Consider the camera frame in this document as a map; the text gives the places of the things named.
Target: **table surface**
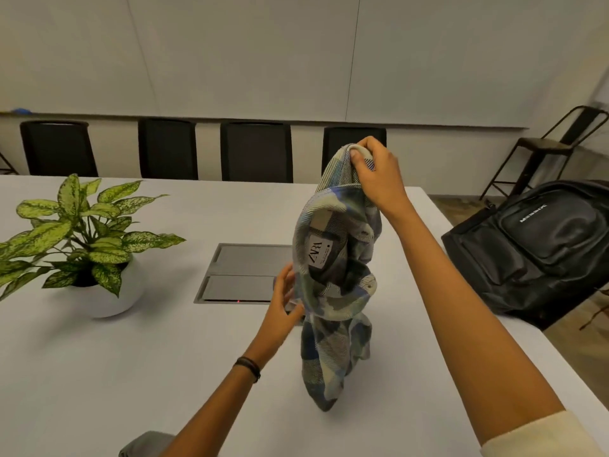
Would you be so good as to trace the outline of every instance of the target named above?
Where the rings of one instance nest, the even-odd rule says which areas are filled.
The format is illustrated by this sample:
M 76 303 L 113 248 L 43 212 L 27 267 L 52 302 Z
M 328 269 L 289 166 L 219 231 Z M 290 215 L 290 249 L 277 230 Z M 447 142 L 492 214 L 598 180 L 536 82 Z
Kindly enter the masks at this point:
M 101 189 L 124 182 L 107 178 Z M 53 199 L 60 178 L 0 176 L 0 239 L 29 228 L 24 199 Z M 112 456 L 147 430 L 176 433 L 251 341 L 266 306 L 193 303 L 219 242 L 290 244 L 310 184 L 148 180 L 135 225 L 187 242 L 138 255 L 144 297 L 93 321 L 43 278 L 0 303 L 0 454 Z M 420 188 L 406 188 L 437 240 L 449 222 Z M 328 413 L 300 376 L 300 331 L 264 369 L 221 456 L 476 456 L 479 446 L 395 232 L 384 222 L 370 269 L 378 290 L 364 313 L 371 358 L 347 377 Z M 536 328 L 502 323 L 609 452 L 609 412 Z

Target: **black bracelet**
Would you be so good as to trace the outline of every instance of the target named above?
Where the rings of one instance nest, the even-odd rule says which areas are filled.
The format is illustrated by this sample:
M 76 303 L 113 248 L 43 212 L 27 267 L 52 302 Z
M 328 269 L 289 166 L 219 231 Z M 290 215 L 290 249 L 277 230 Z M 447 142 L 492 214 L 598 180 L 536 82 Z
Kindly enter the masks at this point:
M 237 362 L 235 362 L 234 365 L 249 368 L 252 371 L 252 374 L 256 377 L 254 383 L 260 380 L 260 368 L 251 359 L 246 358 L 245 356 L 241 356 L 239 359 L 237 359 Z

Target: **black chair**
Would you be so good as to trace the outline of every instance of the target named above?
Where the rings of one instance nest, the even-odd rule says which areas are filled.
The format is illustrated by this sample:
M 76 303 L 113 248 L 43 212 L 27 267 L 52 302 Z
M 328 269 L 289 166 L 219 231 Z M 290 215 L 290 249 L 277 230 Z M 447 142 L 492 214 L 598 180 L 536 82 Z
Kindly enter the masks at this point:
M 322 174 L 332 156 L 346 144 L 361 141 L 366 136 L 376 137 L 387 146 L 387 130 L 380 127 L 326 127 L 324 128 L 324 150 L 322 151 Z
M 198 180 L 195 124 L 174 119 L 138 122 L 143 178 Z
M 290 125 L 222 123 L 220 158 L 222 181 L 293 183 Z
M 574 112 L 581 109 L 581 114 L 575 119 L 573 124 L 566 131 L 564 136 L 560 139 L 560 141 L 554 141 L 553 139 L 548 138 L 547 136 L 552 133 L 552 131 L 559 126 L 567 117 L 569 117 Z M 592 130 L 585 133 L 590 124 L 592 124 L 599 115 L 604 115 L 604 118 L 598 123 Z M 524 192 L 526 188 L 531 188 L 529 186 L 529 182 L 531 178 L 541 165 L 541 162 L 545 159 L 546 155 L 563 155 L 565 156 L 565 162 L 563 166 L 560 168 L 559 175 L 556 177 L 557 180 L 560 179 L 560 176 L 563 174 L 571 155 L 575 151 L 575 148 L 583 143 L 583 141 L 588 138 L 591 134 L 593 134 L 596 130 L 601 128 L 609 120 L 609 113 L 602 109 L 597 109 L 596 107 L 590 106 L 577 106 L 571 109 L 567 114 L 562 117 L 552 128 L 550 128 L 545 135 L 542 137 L 521 137 L 516 142 L 516 145 L 513 147 L 512 151 L 509 153 L 507 158 L 501 164 L 497 173 L 493 176 L 493 179 L 488 184 L 484 192 L 480 196 L 480 200 L 484 198 L 484 195 L 487 191 L 493 186 L 499 192 L 501 192 L 506 197 L 512 197 L 514 195 L 520 195 Z M 514 151 L 518 147 L 524 147 L 531 151 L 531 155 L 527 164 L 524 166 L 522 173 L 518 177 L 517 181 L 496 181 L 497 176 L 501 173 L 503 167 L 506 166 L 507 161 L 512 157 Z M 509 194 L 504 192 L 497 184 L 511 184 L 513 185 L 512 190 Z
M 19 174 L 19 173 L 17 173 L 17 170 L 15 170 L 15 167 L 13 167 L 10 164 L 10 162 L 6 159 L 6 157 L 4 157 L 2 152 L 0 152 L 0 160 L 4 161 L 4 163 L 6 164 L 6 167 L 7 167 L 7 168 L 0 168 L 0 175 L 11 175 L 11 174 L 18 175 Z
M 19 125 L 30 175 L 97 177 L 87 122 L 27 121 Z

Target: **concrete floor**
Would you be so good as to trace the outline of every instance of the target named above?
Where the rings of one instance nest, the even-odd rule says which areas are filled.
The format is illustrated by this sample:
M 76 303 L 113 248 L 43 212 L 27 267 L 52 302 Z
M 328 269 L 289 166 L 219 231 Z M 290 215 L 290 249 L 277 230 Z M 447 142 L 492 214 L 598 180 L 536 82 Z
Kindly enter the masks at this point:
M 432 200 L 453 225 L 484 207 L 479 200 L 437 196 Z M 501 200 L 491 199 L 497 205 Z M 601 312 L 589 326 L 580 330 L 594 313 L 607 304 L 609 297 L 597 292 L 546 329 L 544 334 L 609 409 L 609 310 Z

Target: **white pot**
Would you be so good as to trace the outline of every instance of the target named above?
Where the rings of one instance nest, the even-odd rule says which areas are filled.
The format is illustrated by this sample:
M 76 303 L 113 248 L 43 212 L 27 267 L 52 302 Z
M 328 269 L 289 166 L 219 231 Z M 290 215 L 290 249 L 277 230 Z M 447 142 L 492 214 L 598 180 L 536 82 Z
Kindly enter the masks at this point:
M 62 298 L 72 302 L 76 310 L 93 318 L 119 315 L 133 306 L 144 293 L 145 275 L 140 263 L 133 257 L 121 273 L 122 284 L 118 298 L 101 285 L 66 287 Z

